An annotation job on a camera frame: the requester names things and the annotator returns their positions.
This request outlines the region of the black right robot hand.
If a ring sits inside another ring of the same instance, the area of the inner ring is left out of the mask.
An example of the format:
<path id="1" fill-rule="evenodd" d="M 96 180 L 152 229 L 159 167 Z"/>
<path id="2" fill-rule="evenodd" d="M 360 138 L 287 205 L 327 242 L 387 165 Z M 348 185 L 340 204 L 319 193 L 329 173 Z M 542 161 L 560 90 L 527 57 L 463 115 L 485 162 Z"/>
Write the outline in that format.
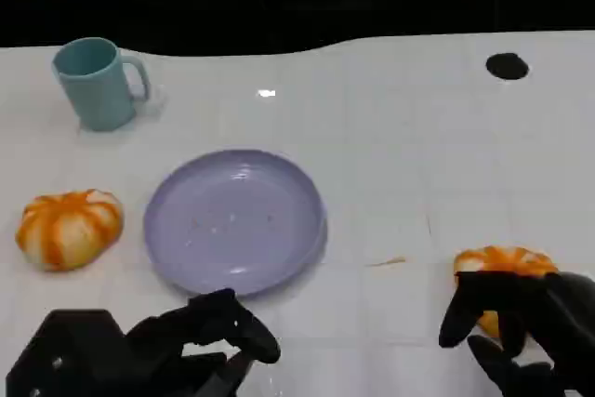
<path id="1" fill-rule="evenodd" d="M 462 341 L 505 396 L 591 396 L 594 283 L 572 272 L 461 272 L 439 344 Z"/>

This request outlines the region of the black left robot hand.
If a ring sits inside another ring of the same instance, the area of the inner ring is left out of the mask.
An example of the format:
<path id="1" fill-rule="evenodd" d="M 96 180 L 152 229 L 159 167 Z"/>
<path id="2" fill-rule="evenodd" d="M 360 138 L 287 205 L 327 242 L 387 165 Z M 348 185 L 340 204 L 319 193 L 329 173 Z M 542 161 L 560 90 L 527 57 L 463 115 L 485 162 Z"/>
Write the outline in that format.
<path id="1" fill-rule="evenodd" d="M 140 396 L 235 396 L 255 362 L 281 358 L 277 338 L 226 288 L 190 298 L 126 333 Z"/>

